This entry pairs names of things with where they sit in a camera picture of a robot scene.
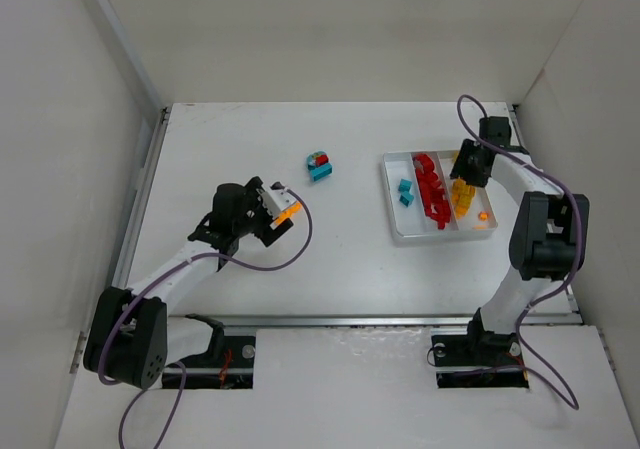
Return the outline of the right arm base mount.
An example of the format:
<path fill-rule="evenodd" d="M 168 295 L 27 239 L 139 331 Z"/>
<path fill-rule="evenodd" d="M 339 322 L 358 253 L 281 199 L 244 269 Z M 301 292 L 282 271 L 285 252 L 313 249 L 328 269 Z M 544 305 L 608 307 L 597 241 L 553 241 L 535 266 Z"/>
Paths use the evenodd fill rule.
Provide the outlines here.
<path fill-rule="evenodd" d="M 439 389 L 528 389 L 521 349 L 514 335 L 432 334 Z"/>

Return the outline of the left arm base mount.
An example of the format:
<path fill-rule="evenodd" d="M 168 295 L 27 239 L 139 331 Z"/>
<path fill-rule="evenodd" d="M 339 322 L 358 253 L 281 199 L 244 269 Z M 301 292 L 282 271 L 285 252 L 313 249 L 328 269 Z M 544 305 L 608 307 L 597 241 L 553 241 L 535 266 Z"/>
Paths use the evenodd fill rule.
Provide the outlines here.
<path fill-rule="evenodd" d="M 253 387 L 256 333 L 228 328 L 209 316 L 168 319 L 167 362 L 157 388 L 248 390 Z"/>

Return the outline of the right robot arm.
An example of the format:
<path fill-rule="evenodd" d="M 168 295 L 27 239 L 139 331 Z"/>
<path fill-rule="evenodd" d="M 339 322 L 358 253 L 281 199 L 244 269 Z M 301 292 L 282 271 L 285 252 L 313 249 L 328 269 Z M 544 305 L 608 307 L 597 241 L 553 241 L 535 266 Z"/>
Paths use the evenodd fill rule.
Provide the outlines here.
<path fill-rule="evenodd" d="M 504 340 L 514 336 L 521 315 L 541 292 L 583 264 L 589 200 L 571 195 L 511 144 L 507 117 L 480 118 L 478 136 L 463 141 L 450 177 L 476 188 L 494 179 L 519 204 L 508 246 L 510 267 L 468 325 L 470 338 Z"/>

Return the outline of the teal and red square brick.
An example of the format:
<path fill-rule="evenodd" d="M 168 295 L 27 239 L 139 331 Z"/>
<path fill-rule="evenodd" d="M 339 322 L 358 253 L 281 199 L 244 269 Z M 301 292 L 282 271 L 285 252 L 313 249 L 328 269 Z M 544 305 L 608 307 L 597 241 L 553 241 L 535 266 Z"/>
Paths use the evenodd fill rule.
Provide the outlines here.
<path fill-rule="evenodd" d="M 399 192 L 409 192 L 411 190 L 412 182 L 410 180 L 401 179 L 398 184 Z"/>

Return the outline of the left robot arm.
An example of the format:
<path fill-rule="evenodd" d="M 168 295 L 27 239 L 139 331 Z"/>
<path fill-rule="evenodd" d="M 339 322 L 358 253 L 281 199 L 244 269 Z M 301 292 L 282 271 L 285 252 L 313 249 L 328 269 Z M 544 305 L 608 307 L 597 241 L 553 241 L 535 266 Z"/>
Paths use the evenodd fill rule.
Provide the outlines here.
<path fill-rule="evenodd" d="M 266 186 L 259 177 L 244 185 L 219 185 L 210 211 L 171 259 L 126 288 L 101 293 L 84 350 L 85 369 L 105 385 L 146 390 L 170 365 L 192 356 L 220 358 L 223 324 L 197 314 L 174 318 L 173 311 L 227 264 L 257 270 L 236 258 L 241 239 L 253 236 L 269 247 L 292 229 L 293 215 L 307 209 L 291 189 Z"/>

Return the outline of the teal frog printed brick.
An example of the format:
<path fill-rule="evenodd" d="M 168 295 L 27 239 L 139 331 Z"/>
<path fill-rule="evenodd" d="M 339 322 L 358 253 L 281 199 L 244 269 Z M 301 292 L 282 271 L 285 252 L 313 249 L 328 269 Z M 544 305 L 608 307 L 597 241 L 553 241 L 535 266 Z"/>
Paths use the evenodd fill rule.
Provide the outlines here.
<path fill-rule="evenodd" d="M 309 170 L 314 169 L 314 168 L 317 167 L 316 166 L 316 159 L 322 154 L 326 154 L 326 153 L 324 151 L 317 151 L 317 152 L 314 152 L 314 153 L 310 154 L 307 157 L 307 167 L 308 167 Z"/>

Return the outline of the teal long brick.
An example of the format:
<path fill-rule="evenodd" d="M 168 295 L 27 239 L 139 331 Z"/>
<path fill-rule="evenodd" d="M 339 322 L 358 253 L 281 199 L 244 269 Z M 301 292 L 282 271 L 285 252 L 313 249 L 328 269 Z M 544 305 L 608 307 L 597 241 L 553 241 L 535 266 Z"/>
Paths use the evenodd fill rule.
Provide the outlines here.
<path fill-rule="evenodd" d="M 330 163 L 326 163 L 321 166 L 314 167 L 309 171 L 310 180 L 312 183 L 319 182 L 322 179 L 330 176 L 332 172 L 333 172 L 333 167 Z"/>

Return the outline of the orange half round brick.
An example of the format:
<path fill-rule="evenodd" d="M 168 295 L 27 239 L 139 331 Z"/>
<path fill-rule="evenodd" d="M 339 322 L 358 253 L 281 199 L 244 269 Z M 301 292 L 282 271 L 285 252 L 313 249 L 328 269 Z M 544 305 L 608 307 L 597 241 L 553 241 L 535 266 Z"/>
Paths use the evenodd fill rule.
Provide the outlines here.
<path fill-rule="evenodd" d="M 286 220 L 290 219 L 294 214 L 296 214 L 299 210 L 302 209 L 302 205 L 300 202 L 295 202 L 284 211 L 282 211 L 272 222 L 271 228 L 275 229 L 283 224 Z"/>

